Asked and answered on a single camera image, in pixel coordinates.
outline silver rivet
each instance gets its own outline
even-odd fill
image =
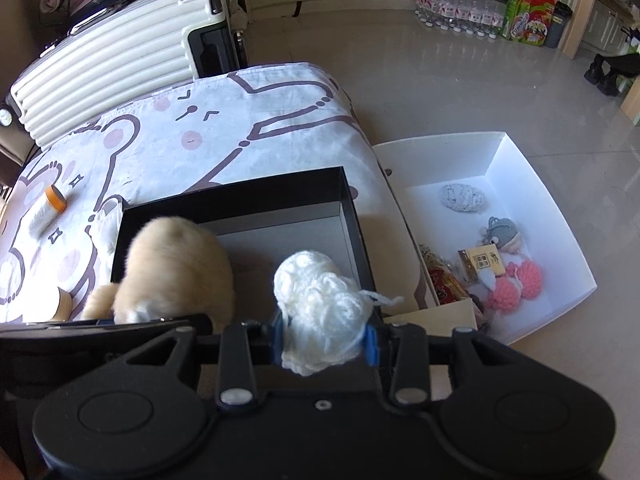
[[[254,394],[244,388],[229,388],[220,394],[220,400],[228,406],[244,406],[253,398]]]
[[[420,388],[401,388],[396,391],[396,400],[405,406],[420,404],[427,400],[428,397],[427,392]]]
[[[320,410],[321,412],[325,412],[326,410],[330,410],[333,407],[331,401],[330,400],[325,400],[325,399],[318,400],[318,402],[316,402],[315,406],[316,406],[316,410]]]

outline floor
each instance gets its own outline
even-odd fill
[[[604,465],[640,477],[640,130],[582,74],[587,52],[455,35],[406,10],[349,10],[254,23],[252,64],[311,61],[353,100],[373,144],[506,131],[547,186],[597,291],[514,346],[603,395],[618,421]]]

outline white yarn ball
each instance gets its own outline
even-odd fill
[[[282,311],[282,367],[302,376],[358,356],[373,309],[367,293],[324,254],[301,251],[278,267],[273,292]]]

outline suitcase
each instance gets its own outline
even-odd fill
[[[45,50],[11,86],[7,101],[46,149],[114,107],[237,70],[240,43],[228,8],[228,0],[120,1]]]

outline black box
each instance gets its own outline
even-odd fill
[[[301,250],[326,254],[361,289],[375,290],[342,167],[245,180],[126,208],[112,282],[124,276],[134,236],[159,216],[187,218],[218,236],[234,271],[238,319],[271,319],[277,309],[273,275]]]

